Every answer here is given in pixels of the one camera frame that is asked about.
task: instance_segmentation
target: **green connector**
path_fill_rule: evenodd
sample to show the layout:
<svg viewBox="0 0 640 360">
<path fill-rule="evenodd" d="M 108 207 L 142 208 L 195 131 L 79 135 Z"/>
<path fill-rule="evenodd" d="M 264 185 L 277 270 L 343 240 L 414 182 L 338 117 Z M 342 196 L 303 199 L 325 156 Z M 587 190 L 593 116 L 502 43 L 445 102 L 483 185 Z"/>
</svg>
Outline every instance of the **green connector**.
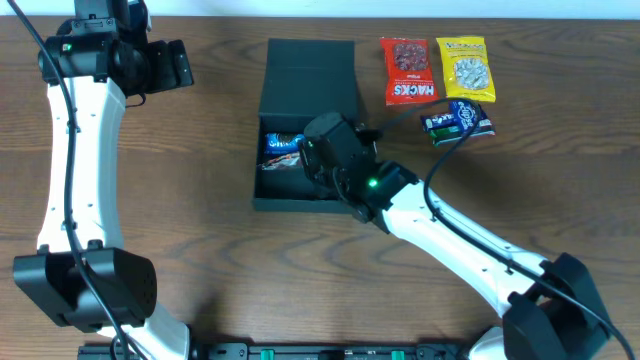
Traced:
<svg viewBox="0 0 640 360">
<path fill-rule="evenodd" d="M 273 350 L 260 351 L 260 360 L 274 360 L 275 357 L 276 357 L 276 352 Z"/>
<path fill-rule="evenodd" d="M 404 351 L 392 351 L 391 352 L 391 360 L 404 360 Z"/>
</svg>

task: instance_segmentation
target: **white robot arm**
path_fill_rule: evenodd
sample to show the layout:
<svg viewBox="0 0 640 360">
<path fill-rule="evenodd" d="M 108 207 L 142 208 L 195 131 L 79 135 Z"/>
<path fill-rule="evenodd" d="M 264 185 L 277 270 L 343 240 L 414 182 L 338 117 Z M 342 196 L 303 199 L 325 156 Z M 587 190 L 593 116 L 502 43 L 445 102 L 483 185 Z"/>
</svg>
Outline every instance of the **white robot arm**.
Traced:
<svg viewBox="0 0 640 360">
<path fill-rule="evenodd" d="M 523 294 L 533 285 L 533 281 L 510 271 L 504 264 L 454 234 L 442 222 L 434 221 L 422 196 L 423 186 L 422 181 L 409 184 L 391 199 L 393 205 L 382 212 L 389 232 L 440 261 L 480 293 L 502 317 L 511 307 L 509 295 L 514 291 Z M 506 242 L 430 192 L 443 216 L 455 222 L 467 234 L 542 275 L 544 270 L 540 264 L 546 260 L 544 257 Z"/>
<path fill-rule="evenodd" d="M 95 82 L 92 76 L 65 79 L 80 131 L 76 135 L 73 181 L 74 220 L 80 248 L 87 250 L 91 240 L 102 240 L 103 248 L 124 249 L 116 207 L 118 132 L 125 113 L 125 96 L 112 80 Z M 67 109 L 59 85 L 49 86 L 53 118 L 53 156 L 49 203 L 37 249 L 50 253 L 69 252 L 69 240 L 61 224 L 67 159 Z M 175 320 L 160 304 L 141 327 L 123 326 L 148 359 L 186 360 L 189 355 L 189 329 Z M 111 326 L 98 330 L 115 337 Z"/>
</svg>

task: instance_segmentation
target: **black mounting rail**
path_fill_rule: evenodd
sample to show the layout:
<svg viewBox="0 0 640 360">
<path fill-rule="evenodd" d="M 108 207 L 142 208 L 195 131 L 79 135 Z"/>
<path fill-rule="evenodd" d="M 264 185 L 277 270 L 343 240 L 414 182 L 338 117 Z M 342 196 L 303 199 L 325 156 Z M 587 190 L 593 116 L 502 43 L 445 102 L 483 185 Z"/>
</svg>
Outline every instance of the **black mounting rail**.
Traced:
<svg viewBox="0 0 640 360">
<path fill-rule="evenodd" d="M 460 344 L 428 343 L 417 346 L 298 346 L 220 343 L 211 346 L 206 360 L 457 360 Z M 118 348 L 116 355 L 122 354 Z M 109 360 L 109 346 L 82 346 L 78 360 Z M 139 357 L 131 353 L 131 359 Z"/>
</svg>

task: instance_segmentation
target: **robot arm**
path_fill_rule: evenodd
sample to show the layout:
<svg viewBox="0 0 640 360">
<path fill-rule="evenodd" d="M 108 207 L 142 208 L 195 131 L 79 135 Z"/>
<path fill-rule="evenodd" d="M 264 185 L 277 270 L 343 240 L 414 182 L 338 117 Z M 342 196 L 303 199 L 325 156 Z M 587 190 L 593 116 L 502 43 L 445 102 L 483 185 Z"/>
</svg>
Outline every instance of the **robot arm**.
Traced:
<svg viewBox="0 0 640 360">
<path fill-rule="evenodd" d="M 511 307 L 509 295 L 514 291 L 525 293 L 533 281 L 510 271 L 504 264 L 451 232 L 441 222 L 433 221 L 433 215 L 424 203 L 423 186 L 422 181 L 406 185 L 391 199 L 393 205 L 382 211 L 389 232 L 426 251 L 448 267 L 480 293 L 502 317 Z M 506 242 L 457 212 L 433 192 L 431 196 L 443 216 L 467 234 L 542 275 L 544 270 L 540 264 L 546 260 L 544 257 Z"/>
<path fill-rule="evenodd" d="M 187 359 L 189 329 L 156 304 L 151 262 L 123 250 L 116 209 L 117 143 L 125 99 L 191 85 L 184 46 L 181 41 L 148 43 L 149 16 L 138 1 L 76 1 L 72 23 L 72 33 L 50 37 L 45 46 L 62 72 L 78 127 L 71 188 L 77 248 L 129 342 L 148 359 Z M 114 328 L 74 269 L 63 212 L 67 104 L 42 53 L 40 60 L 53 121 L 49 201 L 37 255 L 15 259 L 14 279 L 57 325 L 111 338 Z"/>
<path fill-rule="evenodd" d="M 479 244 L 472 245 L 431 213 L 424 183 L 414 173 L 392 161 L 376 161 L 374 141 L 379 134 L 356 130 L 340 114 L 319 116 L 304 135 L 299 145 L 305 173 L 323 193 L 333 193 L 360 221 L 372 222 L 431 254 L 502 317 L 503 329 L 486 333 L 469 351 L 469 359 L 588 359 L 606 343 L 610 334 L 604 325 L 504 264 L 517 263 L 556 284 L 609 321 L 591 276 L 577 259 L 563 254 L 551 263 L 510 244 L 429 189 L 442 218 Z M 540 306 L 539 300 L 545 297 L 548 301 Z"/>
</svg>

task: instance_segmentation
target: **yellow snack bag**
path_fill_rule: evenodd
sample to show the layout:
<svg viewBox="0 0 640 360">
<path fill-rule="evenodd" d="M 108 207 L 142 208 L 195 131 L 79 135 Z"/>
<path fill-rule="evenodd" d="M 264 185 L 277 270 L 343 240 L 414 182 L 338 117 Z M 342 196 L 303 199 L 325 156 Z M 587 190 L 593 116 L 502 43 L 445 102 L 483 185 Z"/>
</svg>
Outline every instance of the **yellow snack bag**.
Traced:
<svg viewBox="0 0 640 360">
<path fill-rule="evenodd" d="M 437 38 L 442 54 L 442 71 L 447 97 L 496 101 L 496 89 L 489 71 L 484 38 L 463 36 Z"/>
</svg>

